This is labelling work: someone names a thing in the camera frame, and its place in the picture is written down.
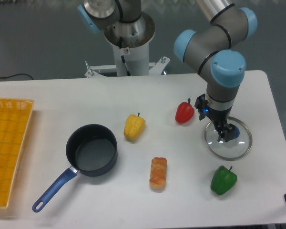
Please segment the toy vegetable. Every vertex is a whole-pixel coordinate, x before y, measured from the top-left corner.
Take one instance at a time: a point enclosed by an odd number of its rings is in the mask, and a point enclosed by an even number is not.
[[[237,182],[237,175],[231,172],[232,166],[230,169],[227,169],[224,166],[220,166],[214,173],[211,190],[216,194],[222,195],[229,191]]]
[[[177,108],[175,120],[180,124],[188,122],[195,113],[195,110],[191,105],[191,99],[188,98],[187,101],[188,103],[187,102],[180,103],[180,105]]]
[[[145,128],[146,121],[139,115],[140,113],[138,116],[131,114],[125,123],[124,136],[131,142],[137,140]]]

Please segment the orange basket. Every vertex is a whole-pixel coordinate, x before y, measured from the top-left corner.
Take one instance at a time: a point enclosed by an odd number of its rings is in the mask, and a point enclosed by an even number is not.
[[[34,100],[0,98],[0,208],[7,208]]]

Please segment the yellow bell pepper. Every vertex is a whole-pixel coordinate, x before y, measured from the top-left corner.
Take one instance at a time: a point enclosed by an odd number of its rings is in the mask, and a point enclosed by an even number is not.
[[[124,136],[127,140],[134,142],[141,135],[145,128],[145,119],[141,118],[140,113],[138,116],[131,114],[125,123]]]

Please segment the bolt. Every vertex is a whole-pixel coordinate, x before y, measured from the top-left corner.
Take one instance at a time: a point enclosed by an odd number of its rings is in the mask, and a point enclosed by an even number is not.
[[[165,56],[161,57],[161,63],[165,63],[165,61],[166,61]]]

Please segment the blue joint cap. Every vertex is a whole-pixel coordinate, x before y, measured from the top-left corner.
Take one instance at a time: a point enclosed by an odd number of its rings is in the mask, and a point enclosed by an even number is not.
[[[100,32],[100,29],[97,28],[97,26],[94,24],[94,22],[91,20],[85,9],[82,7],[82,5],[79,5],[77,7],[77,10],[80,13],[81,19],[84,22],[85,26],[93,33]]]
[[[240,8],[243,12],[245,12],[248,19],[248,34],[246,38],[250,37],[257,29],[257,17],[255,13],[247,7]]]
[[[183,63],[186,47],[195,33],[194,30],[185,30],[177,37],[174,43],[174,53]]]
[[[223,87],[233,88],[240,85],[245,76],[246,60],[239,52],[222,50],[211,63],[211,74]]]

